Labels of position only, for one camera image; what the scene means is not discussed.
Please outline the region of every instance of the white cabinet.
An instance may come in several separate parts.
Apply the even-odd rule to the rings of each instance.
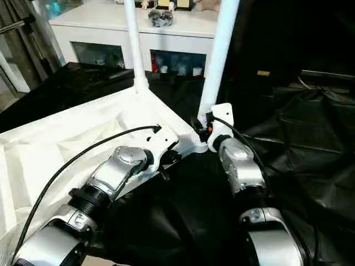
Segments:
[[[213,11],[176,11],[174,24],[154,28],[148,19],[149,10],[136,9],[141,52],[145,70],[152,67],[152,54],[162,51],[163,57],[174,55],[175,59],[188,58],[189,71],[208,66],[215,35],[217,16]],[[117,62],[132,68],[131,50],[124,6],[110,0],[86,3],[49,21],[65,62],[97,63],[112,65]],[[168,67],[176,62],[165,60]]]

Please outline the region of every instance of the floor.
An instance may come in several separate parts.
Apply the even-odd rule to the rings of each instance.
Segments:
[[[87,256],[82,264],[82,266],[124,266],[123,264],[115,264],[110,260],[100,259],[97,257]]]
[[[18,96],[15,96],[10,91],[9,87],[0,76],[0,112],[5,110],[17,100]]]

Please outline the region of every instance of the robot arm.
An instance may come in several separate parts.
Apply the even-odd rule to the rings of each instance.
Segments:
[[[215,105],[211,110],[212,119],[218,117],[233,125],[230,104]],[[240,228],[245,232],[243,241],[253,257],[251,265],[303,266],[297,239],[281,212],[268,203],[268,188],[251,149],[233,138],[231,129],[217,120],[212,122],[207,144],[211,151],[218,152],[228,175]]]
[[[139,147],[120,146],[80,189],[69,193],[44,226],[32,235],[14,258],[14,265],[81,265],[88,240],[103,221],[103,213],[115,201],[129,178],[153,164],[153,155]]]

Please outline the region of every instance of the black fabric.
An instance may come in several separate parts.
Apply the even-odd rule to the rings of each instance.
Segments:
[[[287,86],[302,69],[354,76],[354,3],[241,0],[225,74],[260,88]]]
[[[132,85],[132,73],[117,74],[69,64],[0,114],[0,131]],[[148,77],[152,91],[185,121],[197,114],[203,80]],[[318,265],[354,265],[352,92],[224,82],[220,101],[232,103],[235,126],[267,165],[273,201],[310,256],[315,226]],[[131,265],[247,265],[217,156],[192,154],[168,173],[170,180],[157,176],[110,206],[90,254]]]

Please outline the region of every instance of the white fabric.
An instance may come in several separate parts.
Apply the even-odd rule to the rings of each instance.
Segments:
[[[150,105],[144,104],[132,87],[0,134],[0,261],[5,249],[13,252],[39,193],[65,162],[93,143],[121,131],[166,124],[160,117],[164,114],[159,116],[153,109],[167,107],[161,102],[154,104],[155,98],[148,97],[153,99],[145,99]],[[171,110],[161,113],[171,115]],[[175,124],[180,122],[177,116],[170,118],[175,119]],[[181,135],[188,139],[190,129],[181,125]],[[48,190],[28,235],[68,200],[68,192],[79,187],[115,147],[141,146],[152,133],[152,130],[137,131],[111,140],[73,163]],[[189,145],[183,147],[192,150]]]

